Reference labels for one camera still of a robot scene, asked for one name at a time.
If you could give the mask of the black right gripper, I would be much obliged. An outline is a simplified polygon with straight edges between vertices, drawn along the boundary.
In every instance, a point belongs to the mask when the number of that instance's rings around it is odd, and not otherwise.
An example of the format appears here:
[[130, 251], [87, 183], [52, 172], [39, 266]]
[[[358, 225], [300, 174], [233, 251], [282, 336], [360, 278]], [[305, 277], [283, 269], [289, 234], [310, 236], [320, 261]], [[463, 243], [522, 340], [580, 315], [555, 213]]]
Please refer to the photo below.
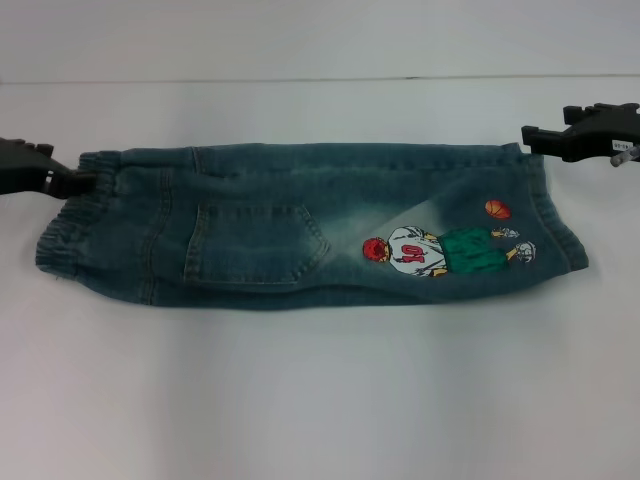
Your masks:
[[565, 106], [564, 124], [571, 126], [565, 133], [534, 126], [521, 128], [522, 143], [532, 154], [578, 162], [594, 157], [615, 157], [619, 154], [637, 158], [633, 152], [639, 147], [638, 103], [612, 105], [596, 103], [592, 106]]

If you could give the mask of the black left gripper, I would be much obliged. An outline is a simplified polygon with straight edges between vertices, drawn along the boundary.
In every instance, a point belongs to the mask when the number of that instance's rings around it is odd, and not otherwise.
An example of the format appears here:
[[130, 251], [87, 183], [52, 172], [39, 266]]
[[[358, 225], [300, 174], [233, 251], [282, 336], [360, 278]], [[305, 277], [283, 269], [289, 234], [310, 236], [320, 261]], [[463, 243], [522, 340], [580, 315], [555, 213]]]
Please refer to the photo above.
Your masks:
[[50, 197], [76, 197], [92, 192], [93, 171], [72, 170], [51, 160], [54, 147], [23, 139], [0, 139], [1, 194], [44, 193]]

